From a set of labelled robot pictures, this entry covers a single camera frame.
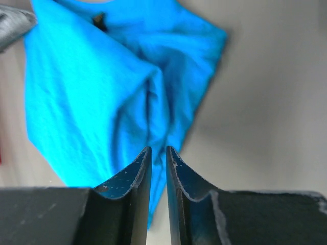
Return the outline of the blue t shirt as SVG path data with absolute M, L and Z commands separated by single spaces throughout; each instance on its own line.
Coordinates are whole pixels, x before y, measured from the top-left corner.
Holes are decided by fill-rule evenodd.
M 227 33 L 177 1 L 32 1 L 28 138 L 67 186 L 95 187 L 152 148 L 148 219 Z

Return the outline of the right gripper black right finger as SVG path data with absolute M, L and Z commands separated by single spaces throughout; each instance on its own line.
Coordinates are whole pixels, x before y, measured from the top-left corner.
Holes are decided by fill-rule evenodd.
M 166 148 L 166 177 L 172 244 L 229 244 L 226 217 L 219 207 L 222 190 Z

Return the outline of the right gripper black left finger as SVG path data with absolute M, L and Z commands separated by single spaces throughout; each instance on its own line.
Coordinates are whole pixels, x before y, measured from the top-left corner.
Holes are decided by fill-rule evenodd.
M 87 200 L 74 244 L 146 244 L 152 149 L 95 187 Z

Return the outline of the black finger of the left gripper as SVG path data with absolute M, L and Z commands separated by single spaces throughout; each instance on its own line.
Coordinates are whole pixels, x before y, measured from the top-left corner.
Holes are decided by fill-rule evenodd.
M 1 53 L 36 24 L 34 13 L 12 6 L 1 6 Z

